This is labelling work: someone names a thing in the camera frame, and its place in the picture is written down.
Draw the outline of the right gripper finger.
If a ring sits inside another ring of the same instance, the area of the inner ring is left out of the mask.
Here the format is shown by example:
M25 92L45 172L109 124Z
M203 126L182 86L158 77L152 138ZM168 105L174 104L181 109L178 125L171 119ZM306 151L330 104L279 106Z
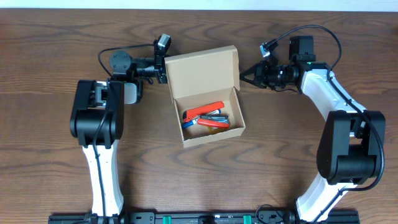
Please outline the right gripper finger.
M253 86L257 86L257 80L256 80L255 77L252 77L252 78L250 79L250 78L248 78L248 77L245 76L245 75L240 75L240 76L239 76L239 79L240 79L241 81L246 82L246 83L248 83L248 84L251 84L251 85L253 85Z
M257 66L258 66L258 64L256 63L256 64L254 64L253 66L251 66L249 69L247 69L247 70L241 72L239 75L245 77L245 76L247 76L247 75L253 74L253 73L255 73L255 71L256 71L256 69L257 69Z

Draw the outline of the cardboard box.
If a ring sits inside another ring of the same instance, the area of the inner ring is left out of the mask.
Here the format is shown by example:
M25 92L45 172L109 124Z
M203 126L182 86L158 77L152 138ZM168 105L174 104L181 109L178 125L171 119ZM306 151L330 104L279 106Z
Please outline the cardboard box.
M184 148L242 135L246 124L237 97L239 57L235 46L166 57L165 69L180 124L186 110L217 101L224 103L220 111L229 119L229 128L217 134L199 124L180 128Z

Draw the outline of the red black stapler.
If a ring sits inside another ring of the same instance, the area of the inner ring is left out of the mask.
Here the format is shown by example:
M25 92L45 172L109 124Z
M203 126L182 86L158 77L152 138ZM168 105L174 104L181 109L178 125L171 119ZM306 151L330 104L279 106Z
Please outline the red black stapler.
M197 123L213 128L229 128L229 119L227 116L203 115L198 118Z

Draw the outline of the red utility knife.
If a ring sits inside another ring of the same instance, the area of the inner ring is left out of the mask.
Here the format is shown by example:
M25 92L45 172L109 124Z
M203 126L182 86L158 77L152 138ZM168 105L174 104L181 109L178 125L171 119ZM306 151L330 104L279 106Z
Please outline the red utility knife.
M183 120L185 122L191 121L194 118L196 118L197 116L201 115L201 114L206 114L209 112L212 112L214 110L218 110L218 109L222 109L224 108L224 103L222 101L217 101L215 103L211 103L208 105L204 105L204 106L199 106L196 108L191 108L189 110L186 110L183 113Z

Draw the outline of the yellow tape roll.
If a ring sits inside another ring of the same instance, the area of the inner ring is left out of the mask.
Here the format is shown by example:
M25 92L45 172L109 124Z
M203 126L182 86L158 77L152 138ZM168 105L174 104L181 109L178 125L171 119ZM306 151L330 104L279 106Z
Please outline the yellow tape roll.
M220 133L220 132L223 131L222 128L213 128L213 127L209 127L208 129L209 129L210 134L217 134L217 133Z

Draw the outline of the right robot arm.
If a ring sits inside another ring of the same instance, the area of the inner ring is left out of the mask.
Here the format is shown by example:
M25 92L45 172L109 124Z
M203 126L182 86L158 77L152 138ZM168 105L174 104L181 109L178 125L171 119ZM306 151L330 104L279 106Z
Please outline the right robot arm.
M312 36L289 40L289 62L273 55L276 39L263 43L261 62L240 73L240 80L276 92L295 86L311 99L325 119L317 149L318 173L294 209L275 210L279 223L329 223L333 207L348 192L374 188L385 168L384 131L380 111L369 111L338 83L332 66L316 60Z

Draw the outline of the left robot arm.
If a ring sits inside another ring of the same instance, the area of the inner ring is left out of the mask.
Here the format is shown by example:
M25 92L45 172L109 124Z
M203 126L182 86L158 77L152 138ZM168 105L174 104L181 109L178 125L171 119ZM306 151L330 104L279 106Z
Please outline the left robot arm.
M117 151L124 129L124 107L140 102L143 81L166 83L167 47L154 47L153 57L133 58L126 47L110 48L109 77L80 80L70 118L88 162L93 193L91 212L83 223L127 223L118 174Z

